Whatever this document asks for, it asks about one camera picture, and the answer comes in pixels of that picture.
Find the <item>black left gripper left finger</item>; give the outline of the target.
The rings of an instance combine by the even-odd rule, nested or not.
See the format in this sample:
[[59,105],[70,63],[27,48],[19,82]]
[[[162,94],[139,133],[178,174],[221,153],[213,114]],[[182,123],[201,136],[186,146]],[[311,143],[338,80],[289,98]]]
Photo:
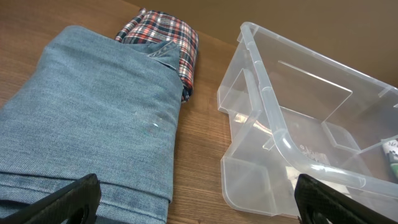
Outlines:
[[100,199],[100,181],[88,174],[1,219],[1,224],[94,224]]

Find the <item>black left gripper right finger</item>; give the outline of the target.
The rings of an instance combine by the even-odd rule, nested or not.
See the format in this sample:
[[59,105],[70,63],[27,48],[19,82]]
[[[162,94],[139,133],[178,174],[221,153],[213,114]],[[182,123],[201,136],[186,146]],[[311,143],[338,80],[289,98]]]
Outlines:
[[307,174],[299,175],[294,197],[300,224],[397,224]]

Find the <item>white printed t-shirt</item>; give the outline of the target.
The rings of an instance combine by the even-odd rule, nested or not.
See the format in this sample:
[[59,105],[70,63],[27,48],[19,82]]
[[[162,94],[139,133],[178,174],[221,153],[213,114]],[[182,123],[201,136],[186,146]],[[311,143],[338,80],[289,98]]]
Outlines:
[[398,176],[397,140],[390,140],[382,144],[389,168],[395,177]]

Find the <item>blue denim jeans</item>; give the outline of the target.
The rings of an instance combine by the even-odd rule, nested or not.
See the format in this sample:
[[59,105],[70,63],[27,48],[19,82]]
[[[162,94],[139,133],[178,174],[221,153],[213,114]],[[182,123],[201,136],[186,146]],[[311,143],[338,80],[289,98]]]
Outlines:
[[165,223],[183,91],[179,46],[66,27],[1,108],[1,216],[87,174],[98,223]]

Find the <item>red plaid shirt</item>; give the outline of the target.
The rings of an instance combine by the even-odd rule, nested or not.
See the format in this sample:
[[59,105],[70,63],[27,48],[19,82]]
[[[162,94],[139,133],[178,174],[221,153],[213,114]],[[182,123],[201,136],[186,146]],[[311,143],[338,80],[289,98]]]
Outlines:
[[115,36],[123,44],[172,41],[180,47],[178,75],[183,84],[182,101],[193,94],[194,70],[198,55],[198,34],[186,22],[162,11],[141,8]]

